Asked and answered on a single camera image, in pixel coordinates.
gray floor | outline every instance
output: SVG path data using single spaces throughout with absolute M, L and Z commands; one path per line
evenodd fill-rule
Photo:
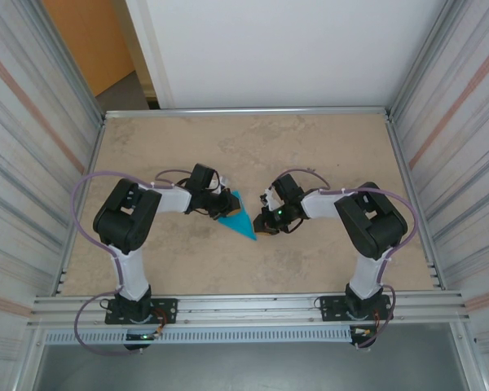
M 158 345 L 143 355 L 105 358 L 79 346 L 49 346 L 35 389 L 463 391 L 467 385 L 442 324 L 390 326 L 370 352 L 345 343 Z
M 136 72 L 122 78 L 114 86 L 99 94 L 96 99 L 104 111 L 148 110 L 147 100 Z

wall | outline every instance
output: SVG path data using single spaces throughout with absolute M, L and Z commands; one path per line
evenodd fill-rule
M 461 8 L 395 122 L 445 282 L 489 364 L 489 0 Z
M 162 108 L 384 106 L 444 0 L 128 0 Z
M 0 0 L 0 389 L 34 297 L 51 294 L 68 237 L 69 192 L 102 122 L 72 69 L 60 69 L 56 38 L 33 9 Z

metal wall panel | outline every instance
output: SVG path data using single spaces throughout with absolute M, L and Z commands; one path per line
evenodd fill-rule
M 34 297 L 51 294 L 103 122 L 50 28 L 35 3 L 0 1 L 0 389 Z
M 399 143 L 439 255 L 489 364 L 489 0 L 466 2 L 394 108 Z

black mounting plate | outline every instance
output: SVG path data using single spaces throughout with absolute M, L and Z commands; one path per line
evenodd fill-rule
M 365 314 L 354 316 L 348 310 L 346 296 L 321 296 L 319 297 L 320 314 L 323 322 L 341 322 L 347 320 L 375 321 L 373 314 L 378 310 L 380 320 L 386 320 L 390 312 L 390 297 L 381 295 L 380 300 Z
M 161 324 L 161 320 L 153 313 L 152 310 L 159 308 L 166 314 L 166 322 L 168 324 L 176 323 L 176 315 L 178 314 L 178 299 L 161 299 L 152 298 L 151 302 L 151 314 L 148 320 L 141 323 L 135 323 L 127 318 L 118 318 L 114 310 L 116 305 L 116 299 L 108 300 L 107 311 L 105 314 L 105 324 Z

work surface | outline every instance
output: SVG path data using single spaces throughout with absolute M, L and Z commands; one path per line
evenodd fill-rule
M 380 115 L 109 119 L 95 171 L 150 182 L 163 169 L 192 169 L 198 162 L 230 179 L 251 219 L 264 189 L 295 167 L 316 169 L 332 188 L 373 181 L 405 195 Z M 321 185 L 307 174 L 294 177 L 303 189 Z M 88 231 L 117 181 L 92 181 L 81 217 Z M 395 204 L 411 227 L 411 214 Z M 252 241 L 197 213 L 165 213 L 154 220 L 143 258 L 155 294 L 337 292 L 355 271 L 356 252 L 339 220 L 310 220 L 291 235 Z M 433 287 L 418 236 L 394 255 L 384 281 L 399 290 Z M 108 254 L 78 236 L 62 293 L 88 296 L 115 285 Z

